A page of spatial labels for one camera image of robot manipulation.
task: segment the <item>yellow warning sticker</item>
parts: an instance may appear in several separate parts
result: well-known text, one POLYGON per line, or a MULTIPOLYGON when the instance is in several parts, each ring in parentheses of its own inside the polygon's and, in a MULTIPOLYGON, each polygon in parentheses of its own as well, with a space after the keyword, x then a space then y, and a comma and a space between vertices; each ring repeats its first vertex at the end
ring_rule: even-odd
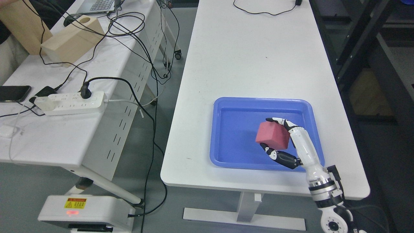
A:
POLYGON ((65 203, 65 208, 83 209, 85 208, 86 198, 68 198, 65 203))

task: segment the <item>red cube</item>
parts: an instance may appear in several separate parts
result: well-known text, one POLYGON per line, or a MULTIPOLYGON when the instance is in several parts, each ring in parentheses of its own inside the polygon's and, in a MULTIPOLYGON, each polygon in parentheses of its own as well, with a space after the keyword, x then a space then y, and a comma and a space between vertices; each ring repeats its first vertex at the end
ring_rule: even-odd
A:
POLYGON ((257 143, 266 143, 275 150, 285 150, 289 144, 289 132, 276 122, 265 121, 260 123, 256 135, 257 143))

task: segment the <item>smartphone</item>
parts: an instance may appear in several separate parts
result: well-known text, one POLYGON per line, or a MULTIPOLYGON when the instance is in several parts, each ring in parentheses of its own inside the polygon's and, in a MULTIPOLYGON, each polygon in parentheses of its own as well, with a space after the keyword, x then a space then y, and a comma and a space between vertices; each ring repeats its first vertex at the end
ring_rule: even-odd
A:
POLYGON ((0 86, 0 102, 22 102, 30 89, 30 86, 0 86))

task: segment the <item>robotic hand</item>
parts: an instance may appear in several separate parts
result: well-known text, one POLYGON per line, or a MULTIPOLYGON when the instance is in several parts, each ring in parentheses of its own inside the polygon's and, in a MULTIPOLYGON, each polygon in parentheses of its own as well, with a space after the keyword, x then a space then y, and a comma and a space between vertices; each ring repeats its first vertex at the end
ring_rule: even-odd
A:
POLYGON ((260 145, 275 162, 291 169, 301 165, 306 170, 310 194, 318 209, 322 211, 320 224, 323 231, 325 233, 366 233, 363 230, 358 231, 351 212, 343 206, 342 190, 331 178, 329 168, 326 169, 320 164, 308 132, 286 119, 273 117, 266 118, 266 121, 276 122, 285 127, 290 133, 299 158, 284 151, 276 151, 265 143, 260 143, 260 145))

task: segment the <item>white folding table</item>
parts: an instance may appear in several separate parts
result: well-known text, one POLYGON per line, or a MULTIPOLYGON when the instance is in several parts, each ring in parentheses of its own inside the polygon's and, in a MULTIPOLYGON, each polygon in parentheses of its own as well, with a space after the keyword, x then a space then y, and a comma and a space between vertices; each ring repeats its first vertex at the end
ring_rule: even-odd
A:
MULTIPOLYGON (((308 101, 325 166, 336 165, 348 199, 370 193, 359 153, 309 2, 275 17, 249 15, 232 3, 199 3, 161 178, 170 186, 241 192, 237 213, 186 208, 185 219, 305 230, 301 218, 255 214, 263 194, 310 196, 305 173, 224 168, 210 161, 215 100, 308 101)), ((236 3, 251 12, 277 13, 295 1, 236 3)))
MULTIPOLYGON (((76 12, 82 2, 75 1, 68 12, 76 12)), ((120 13, 140 12, 145 15, 144 30, 136 35, 142 39, 150 56, 154 58, 164 36, 161 30, 163 16, 160 17, 156 1, 125 1, 122 8, 120 13)), ((106 32, 109 20, 104 16, 99 18, 99 22, 106 32)), ((117 22, 130 30, 141 23, 137 19, 127 17, 117 22)), ((63 18, 51 31, 54 34, 62 28, 63 18)), ((132 37, 122 36, 118 37, 118 40, 127 47, 112 38, 105 38, 97 46, 94 59, 81 67, 89 73, 87 80, 100 76, 128 80, 140 99, 151 71, 151 64, 130 51, 132 49, 146 58, 143 49, 132 37)), ((92 49, 76 64, 91 56, 92 49)), ((45 86, 58 86, 71 69, 72 67, 64 68, 60 65, 45 66, 39 56, 28 56, 4 85, 30 85, 30 97, 45 86)), ((58 92, 78 92, 83 79, 84 73, 75 70, 58 92)), ((91 82, 89 87, 91 91, 104 91, 107 99, 134 101, 128 85, 124 82, 97 80, 91 82)), ((94 184, 130 203, 140 203, 139 197, 111 182, 137 107, 125 102, 106 105, 105 111, 100 113, 42 117, 31 112, 21 114, 16 124, 19 130, 13 140, 0 138, 0 162, 60 166, 78 176, 92 179, 94 184)), ((0 115, 17 113, 24 109, 17 103, 0 103, 0 115)), ((16 116, 0 118, 0 125, 13 126, 15 122, 16 116)))

